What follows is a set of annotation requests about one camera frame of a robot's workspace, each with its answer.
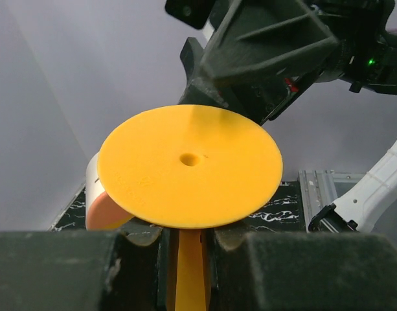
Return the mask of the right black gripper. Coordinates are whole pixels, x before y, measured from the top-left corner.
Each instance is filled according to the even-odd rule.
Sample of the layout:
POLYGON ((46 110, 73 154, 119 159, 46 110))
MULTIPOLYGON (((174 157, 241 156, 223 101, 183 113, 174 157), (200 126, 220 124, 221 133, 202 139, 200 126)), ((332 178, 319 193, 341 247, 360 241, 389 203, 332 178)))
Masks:
POLYGON ((358 93, 382 74, 384 1, 306 4, 231 1, 205 47, 200 69, 215 86, 286 77, 286 97, 264 88, 270 99, 260 125, 275 120, 314 83, 342 79, 358 93))

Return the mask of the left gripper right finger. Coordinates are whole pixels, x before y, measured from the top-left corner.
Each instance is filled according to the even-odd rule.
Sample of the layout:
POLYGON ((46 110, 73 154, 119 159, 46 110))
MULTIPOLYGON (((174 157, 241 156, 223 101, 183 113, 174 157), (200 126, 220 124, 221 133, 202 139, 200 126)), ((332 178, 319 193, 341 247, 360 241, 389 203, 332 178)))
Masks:
POLYGON ((211 310, 397 310, 397 249, 362 233, 208 237, 211 310))

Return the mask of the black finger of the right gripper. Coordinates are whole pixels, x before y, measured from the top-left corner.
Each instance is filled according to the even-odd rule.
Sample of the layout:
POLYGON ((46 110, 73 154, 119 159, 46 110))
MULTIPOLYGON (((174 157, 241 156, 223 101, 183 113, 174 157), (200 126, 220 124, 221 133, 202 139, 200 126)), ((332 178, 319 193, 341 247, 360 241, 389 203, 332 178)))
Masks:
POLYGON ((199 104, 227 109, 254 122, 265 122, 263 113, 257 113, 244 100, 239 100, 230 87, 217 88, 199 68, 204 48, 196 38, 188 37, 180 53, 187 84, 179 99, 180 104, 199 104))

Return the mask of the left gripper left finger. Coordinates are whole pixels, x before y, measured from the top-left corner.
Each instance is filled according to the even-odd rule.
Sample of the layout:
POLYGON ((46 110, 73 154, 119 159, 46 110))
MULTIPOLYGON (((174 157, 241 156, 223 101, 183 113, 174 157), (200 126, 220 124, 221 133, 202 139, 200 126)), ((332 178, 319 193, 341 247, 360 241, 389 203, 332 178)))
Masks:
POLYGON ((154 310, 161 231, 0 232, 0 310, 154 310))

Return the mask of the orange plastic wine glass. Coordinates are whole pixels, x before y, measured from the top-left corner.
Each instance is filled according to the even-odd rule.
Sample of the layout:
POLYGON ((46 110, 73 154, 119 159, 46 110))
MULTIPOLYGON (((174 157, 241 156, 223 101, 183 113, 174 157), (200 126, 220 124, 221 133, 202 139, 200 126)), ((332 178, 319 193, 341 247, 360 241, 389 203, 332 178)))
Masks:
POLYGON ((203 230, 242 220, 267 203, 283 161, 273 138, 250 119, 182 104, 142 112, 115 128, 97 170, 119 207, 174 229, 176 310, 207 310, 203 230))

